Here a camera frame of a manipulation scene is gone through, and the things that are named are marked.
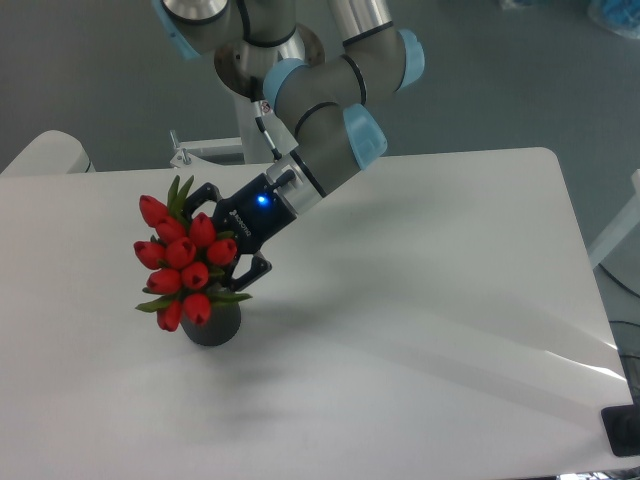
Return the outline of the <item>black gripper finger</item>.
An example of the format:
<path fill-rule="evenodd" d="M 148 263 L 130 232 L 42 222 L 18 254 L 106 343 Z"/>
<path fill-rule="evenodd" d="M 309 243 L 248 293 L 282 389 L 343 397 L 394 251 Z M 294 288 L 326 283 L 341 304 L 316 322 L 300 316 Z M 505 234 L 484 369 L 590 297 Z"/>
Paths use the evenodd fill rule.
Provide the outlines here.
<path fill-rule="evenodd" d="M 248 269 L 236 276 L 240 268 L 240 261 L 244 258 L 249 260 Z M 256 281 L 264 277 L 272 270 L 272 263 L 268 261 L 261 252 L 254 254 L 241 254 L 237 256 L 228 266 L 223 268 L 223 276 L 219 281 L 220 285 L 231 292 L 241 292 Z"/>
<path fill-rule="evenodd" d="M 207 182 L 189 194 L 182 207 L 182 216 L 186 220 L 192 220 L 194 212 L 207 202 L 217 203 L 221 194 L 217 186 Z"/>

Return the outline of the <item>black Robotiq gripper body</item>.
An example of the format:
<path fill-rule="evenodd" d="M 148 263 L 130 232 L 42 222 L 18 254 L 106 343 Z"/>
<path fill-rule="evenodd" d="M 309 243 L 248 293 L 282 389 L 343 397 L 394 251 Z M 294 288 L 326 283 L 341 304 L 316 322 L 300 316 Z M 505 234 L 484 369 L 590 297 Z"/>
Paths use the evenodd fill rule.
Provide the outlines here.
<path fill-rule="evenodd" d="M 295 219 L 265 174 L 219 201 L 212 217 L 217 231 L 234 233 L 239 254 L 256 253 Z"/>

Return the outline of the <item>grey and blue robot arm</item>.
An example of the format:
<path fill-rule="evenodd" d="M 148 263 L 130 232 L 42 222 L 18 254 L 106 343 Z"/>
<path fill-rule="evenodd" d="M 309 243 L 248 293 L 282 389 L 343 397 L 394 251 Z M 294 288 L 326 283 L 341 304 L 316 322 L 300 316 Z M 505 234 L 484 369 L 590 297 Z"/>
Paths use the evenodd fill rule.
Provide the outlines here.
<path fill-rule="evenodd" d="M 368 105 L 422 76 L 423 46 L 383 1 L 331 3 L 344 48 L 332 61 L 304 45 L 291 1 L 157 1 L 154 10 L 183 56 L 232 51 L 247 96 L 267 102 L 296 143 L 273 147 L 273 164 L 231 197 L 206 184 L 186 200 L 186 214 L 215 203 L 213 224 L 236 247 L 212 283 L 238 292 L 270 270 L 266 241 L 385 152 Z"/>

